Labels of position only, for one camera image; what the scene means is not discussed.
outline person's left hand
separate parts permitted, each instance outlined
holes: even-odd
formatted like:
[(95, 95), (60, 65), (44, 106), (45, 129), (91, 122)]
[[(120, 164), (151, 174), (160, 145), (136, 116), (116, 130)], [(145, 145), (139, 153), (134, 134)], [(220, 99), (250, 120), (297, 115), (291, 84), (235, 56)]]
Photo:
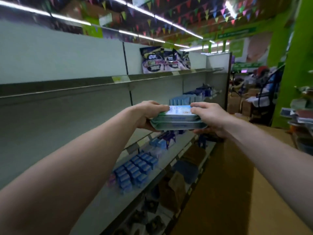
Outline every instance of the person's left hand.
[(158, 130), (152, 127), (150, 119), (156, 117), (163, 111), (170, 110), (168, 105), (160, 105), (155, 101), (144, 101), (135, 105), (134, 107), (142, 114), (142, 117), (138, 121), (137, 128), (143, 128), (154, 132), (158, 132)]

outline stack of wipes packages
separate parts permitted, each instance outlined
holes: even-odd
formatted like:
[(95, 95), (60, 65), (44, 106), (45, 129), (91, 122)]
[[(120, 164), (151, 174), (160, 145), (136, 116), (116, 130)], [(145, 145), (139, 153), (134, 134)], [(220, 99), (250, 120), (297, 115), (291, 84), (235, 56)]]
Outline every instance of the stack of wipes packages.
[(170, 106), (169, 111), (161, 112), (157, 117), (151, 119), (150, 122), (156, 130), (163, 131), (202, 129), (207, 127), (198, 115), (191, 113), (190, 106)]

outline wooden floor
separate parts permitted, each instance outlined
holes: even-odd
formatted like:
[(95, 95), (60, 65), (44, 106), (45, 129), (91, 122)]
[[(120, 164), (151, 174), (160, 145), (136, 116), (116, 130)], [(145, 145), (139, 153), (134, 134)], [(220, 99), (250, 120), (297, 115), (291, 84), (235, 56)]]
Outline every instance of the wooden floor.
[[(292, 145), (282, 130), (261, 128)], [(313, 235), (233, 142), (211, 155), (171, 235)]]

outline aisle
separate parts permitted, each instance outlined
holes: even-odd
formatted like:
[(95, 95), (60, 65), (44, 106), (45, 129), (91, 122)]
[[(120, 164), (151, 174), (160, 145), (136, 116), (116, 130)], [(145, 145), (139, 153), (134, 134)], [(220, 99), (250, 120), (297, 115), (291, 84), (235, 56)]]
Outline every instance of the aisle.
[(245, 155), (218, 143), (171, 235), (247, 234), (252, 178)]

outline forearm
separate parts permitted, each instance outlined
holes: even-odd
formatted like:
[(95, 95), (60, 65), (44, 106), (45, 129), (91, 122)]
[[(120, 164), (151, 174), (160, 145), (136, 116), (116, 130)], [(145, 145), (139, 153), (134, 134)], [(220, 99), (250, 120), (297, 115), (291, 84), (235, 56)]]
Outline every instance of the forearm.
[(140, 118), (134, 107), (123, 110), (1, 190), (0, 231), (18, 228), (26, 234), (69, 233), (104, 185)]
[(313, 228), (313, 158), (248, 122), (234, 118), (225, 130), (289, 206)]

